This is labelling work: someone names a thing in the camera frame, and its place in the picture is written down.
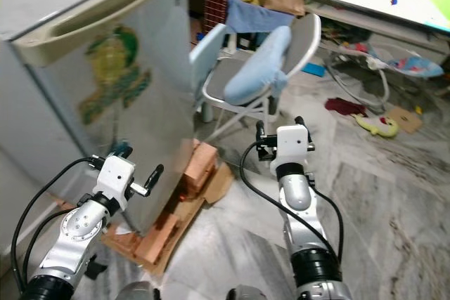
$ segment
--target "robotic arm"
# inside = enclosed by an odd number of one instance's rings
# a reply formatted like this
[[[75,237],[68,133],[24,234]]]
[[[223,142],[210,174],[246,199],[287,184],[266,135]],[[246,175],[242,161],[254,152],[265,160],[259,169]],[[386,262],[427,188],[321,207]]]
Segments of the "robotic arm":
[[[276,135],[266,135],[263,123],[258,122],[256,139],[259,160],[271,162],[271,173],[278,180],[280,202],[265,197],[283,210],[283,232],[297,285],[296,299],[352,300],[342,281],[340,262],[317,218],[317,195],[323,195],[315,190],[314,175],[305,171],[307,152],[314,151],[315,146],[303,119],[297,117],[294,126],[278,128]],[[34,272],[21,300],[70,299],[93,261],[94,247],[111,217],[127,208],[134,193],[149,196],[164,167],[158,165],[144,186],[140,186],[134,182],[135,165],[126,159],[131,151],[127,148],[121,156],[91,158],[89,165],[100,170],[94,195],[83,196],[79,207],[62,220],[56,243]],[[244,176],[243,180],[251,186]],[[159,299],[159,292],[155,294],[154,299]],[[232,289],[227,296],[227,300],[244,299],[265,300],[266,297],[258,289],[243,285]]]
[[[164,171],[158,165],[145,185],[140,186],[134,182],[134,163],[115,155],[106,159],[95,156],[95,159],[90,165],[101,171],[94,195],[83,196],[78,203],[81,206],[62,220],[56,243],[34,272],[21,300],[70,299],[92,260],[102,230],[113,215],[127,208],[134,193],[149,196]]]
[[[315,145],[304,125],[297,117],[294,126],[282,126],[276,135],[266,135],[261,121],[257,122],[257,151],[260,161],[271,161],[270,171],[276,176],[280,188],[280,203],[294,215],[306,221],[317,233],[282,211],[285,241],[297,285],[296,299],[351,300],[342,282],[340,263],[330,252],[322,225],[317,218],[317,194],[314,192],[313,173],[305,172],[307,152]],[[228,300],[262,300],[265,296],[257,289],[239,286],[230,292]]]

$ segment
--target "refrigerator door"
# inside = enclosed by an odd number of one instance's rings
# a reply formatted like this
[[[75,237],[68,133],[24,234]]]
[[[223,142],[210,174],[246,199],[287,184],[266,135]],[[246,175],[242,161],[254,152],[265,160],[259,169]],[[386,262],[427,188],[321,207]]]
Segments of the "refrigerator door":
[[[13,42],[83,153],[130,144],[137,183],[164,164],[150,197],[130,199],[131,222],[143,233],[193,148],[186,7],[186,0],[90,0]],[[75,202],[84,189],[54,193]]]

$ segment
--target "black cable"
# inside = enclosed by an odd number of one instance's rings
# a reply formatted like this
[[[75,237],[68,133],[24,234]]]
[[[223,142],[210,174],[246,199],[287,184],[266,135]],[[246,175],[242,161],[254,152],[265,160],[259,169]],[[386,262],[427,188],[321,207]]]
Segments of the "black cable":
[[[342,261],[342,251],[344,249],[344,221],[342,220],[342,214],[340,214],[338,206],[334,203],[334,201],[325,196],[323,193],[319,192],[316,187],[312,186],[311,189],[320,197],[322,197],[325,201],[327,201],[336,211],[337,219],[339,221],[339,245],[337,248],[337,259],[339,259],[339,263]]]
[[[23,265],[22,265],[22,277],[23,277],[23,283],[25,284],[25,286],[28,283],[28,262],[30,260],[30,256],[31,256],[31,251],[33,249],[33,246],[37,240],[37,238],[39,237],[40,232],[42,231],[42,229],[44,228],[45,225],[47,225],[47,223],[49,221],[51,221],[52,219],[61,216],[63,214],[68,214],[69,212],[71,212],[72,210],[75,210],[75,208],[72,209],[67,209],[67,210],[62,210],[59,212],[56,212],[54,214],[51,214],[50,216],[48,216],[47,218],[45,218],[42,223],[39,224],[39,227],[36,229],[36,231],[34,232],[33,238],[31,239],[30,244],[28,245],[27,248],[27,252],[25,253],[25,258],[23,260]]]
[[[94,161],[91,157],[84,157],[77,159],[76,161],[73,161],[69,165],[67,165],[63,170],[60,171],[58,175],[53,177],[51,181],[49,181],[39,192],[31,199],[31,201],[28,203],[27,207],[25,208],[24,212],[22,213],[22,216],[20,216],[19,222],[14,230],[13,240],[11,243],[11,267],[13,268],[13,274],[15,283],[17,284],[17,287],[19,289],[19,292],[22,294],[25,290],[22,276],[20,275],[18,262],[17,262],[17,256],[16,256],[16,247],[17,247],[17,240],[20,234],[20,229],[22,228],[23,222],[25,221],[25,217],[27,216],[28,212],[32,208],[33,204],[36,202],[36,200],[45,193],[65,172],[67,172],[70,168],[72,168],[74,165],[81,163],[81,162],[92,162]]]
[[[257,144],[258,144],[258,142],[253,142],[252,144],[250,144],[249,147],[247,149],[245,149],[242,157],[240,158],[239,174],[240,174],[240,177],[242,178],[242,181],[244,182],[244,184],[247,187],[249,187],[254,193],[259,195],[260,197],[263,197],[267,202],[272,203],[273,205],[278,207],[281,211],[287,213],[289,216],[293,217],[296,221],[299,221],[302,225],[304,225],[308,230],[313,232],[313,234],[315,234],[317,236],[317,238],[320,239],[320,241],[322,241],[322,243],[326,246],[327,250],[331,253],[331,255],[334,257],[334,259],[336,259],[336,261],[339,261],[334,249],[331,247],[330,243],[327,242],[327,240],[322,236],[322,234],[319,233],[319,231],[317,231],[315,228],[313,228],[311,225],[309,225],[304,219],[302,219],[297,214],[295,214],[294,212],[289,210],[287,207],[285,207],[281,203],[277,202],[276,200],[270,198],[268,195],[266,195],[262,191],[256,189],[256,187],[254,187],[251,184],[251,182],[249,182],[249,180],[245,176],[244,163],[245,163],[245,159],[247,158],[248,153]]]

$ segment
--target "toy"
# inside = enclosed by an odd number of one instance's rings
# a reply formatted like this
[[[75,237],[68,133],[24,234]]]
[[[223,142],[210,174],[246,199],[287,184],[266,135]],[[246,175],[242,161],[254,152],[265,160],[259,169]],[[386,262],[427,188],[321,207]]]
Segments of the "toy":
[[[369,130],[372,135],[380,135],[383,137],[393,137],[399,131],[399,125],[388,116],[381,117],[364,117],[362,115],[352,114],[357,124],[364,129]]]

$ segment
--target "red cloth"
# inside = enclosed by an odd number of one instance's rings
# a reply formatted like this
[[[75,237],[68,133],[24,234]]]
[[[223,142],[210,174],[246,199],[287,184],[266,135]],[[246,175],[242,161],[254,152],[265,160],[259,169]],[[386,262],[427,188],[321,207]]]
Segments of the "red cloth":
[[[342,115],[362,114],[364,117],[367,117],[366,107],[343,98],[329,98],[325,103],[325,108],[327,110],[336,110]]]

